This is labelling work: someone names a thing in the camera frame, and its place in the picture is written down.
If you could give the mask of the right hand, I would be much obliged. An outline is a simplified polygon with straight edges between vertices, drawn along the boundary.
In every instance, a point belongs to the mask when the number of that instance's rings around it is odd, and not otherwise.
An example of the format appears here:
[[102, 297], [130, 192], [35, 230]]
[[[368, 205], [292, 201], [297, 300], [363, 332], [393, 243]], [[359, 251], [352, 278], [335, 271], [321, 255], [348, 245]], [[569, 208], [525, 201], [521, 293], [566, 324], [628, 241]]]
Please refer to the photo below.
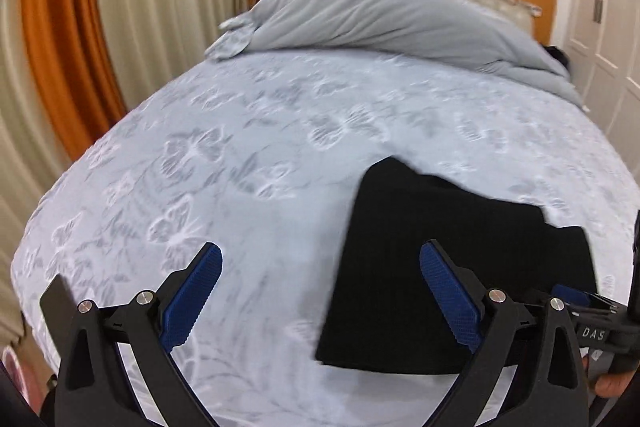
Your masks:
[[587, 377], [592, 392], [602, 399], [619, 398], [626, 390], [637, 369], [624, 373], [606, 373], [596, 377]]

